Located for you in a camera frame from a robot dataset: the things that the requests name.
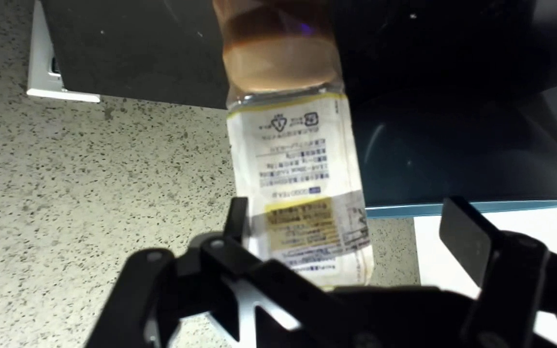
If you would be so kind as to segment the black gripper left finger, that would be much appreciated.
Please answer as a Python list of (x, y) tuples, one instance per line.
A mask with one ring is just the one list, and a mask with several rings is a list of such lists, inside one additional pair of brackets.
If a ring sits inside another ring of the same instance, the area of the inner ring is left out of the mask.
[(234, 198), (228, 207), (226, 223), (222, 229), (222, 235), (235, 242), (241, 244), (243, 236), (247, 235), (249, 225), (247, 225), (247, 200), (245, 198)]

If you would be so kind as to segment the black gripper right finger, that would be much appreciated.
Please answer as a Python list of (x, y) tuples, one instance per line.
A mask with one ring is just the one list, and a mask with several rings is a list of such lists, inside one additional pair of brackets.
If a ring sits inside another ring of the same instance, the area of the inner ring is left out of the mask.
[(508, 279), (514, 271), (512, 236), (462, 198), (444, 200), (439, 238), (475, 285)]

